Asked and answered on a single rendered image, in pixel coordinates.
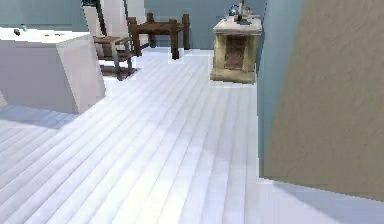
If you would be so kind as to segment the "dark wooden stool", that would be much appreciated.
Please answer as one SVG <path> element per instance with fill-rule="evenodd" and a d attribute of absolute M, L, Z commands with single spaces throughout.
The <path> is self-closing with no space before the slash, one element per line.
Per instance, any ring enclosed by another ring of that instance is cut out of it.
<path fill-rule="evenodd" d="M 171 55 L 173 60 L 180 58 L 178 50 L 178 33 L 183 33 L 183 48 L 185 50 L 190 49 L 190 18 L 188 14 L 182 15 L 182 21 L 177 22 L 176 19 L 169 19 L 166 22 L 157 22 L 153 18 L 152 13 L 148 13 L 146 21 L 142 24 L 137 23 L 135 17 L 129 17 L 127 19 L 128 30 L 132 35 L 133 41 L 133 55 L 141 56 L 141 44 L 139 36 L 146 34 L 149 38 L 149 46 L 151 48 L 156 47 L 156 35 L 167 35 L 170 37 Z"/>

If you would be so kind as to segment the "beige cabinet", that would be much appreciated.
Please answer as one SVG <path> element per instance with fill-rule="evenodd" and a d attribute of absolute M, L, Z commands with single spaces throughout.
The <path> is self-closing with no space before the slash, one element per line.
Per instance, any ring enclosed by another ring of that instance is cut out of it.
<path fill-rule="evenodd" d="M 213 28 L 215 34 L 213 66 L 210 79 L 243 84 L 256 81 L 256 56 L 262 24 L 259 15 L 221 19 Z"/>

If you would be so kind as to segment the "white kitchen counter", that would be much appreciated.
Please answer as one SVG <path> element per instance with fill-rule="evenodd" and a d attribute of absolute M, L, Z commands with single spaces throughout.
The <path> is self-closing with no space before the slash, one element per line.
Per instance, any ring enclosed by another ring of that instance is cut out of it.
<path fill-rule="evenodd" d="M 0 27 L 0 106 L 81 114 L 105 95 L 90 33 Z"/>

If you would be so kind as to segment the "white fridge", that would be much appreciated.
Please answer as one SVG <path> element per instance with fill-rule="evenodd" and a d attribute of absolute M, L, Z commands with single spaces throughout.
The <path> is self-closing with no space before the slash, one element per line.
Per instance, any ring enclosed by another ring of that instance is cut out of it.
<path fill-rule="evenodd" d="M 105 30 L 108 36 L 127 36 L 127 18 L 135 17 L 138 22 L 145 19 L 145 0 L 81 0 L 88 30 L 101 35 L 97 5 L 101 7 Z"/>

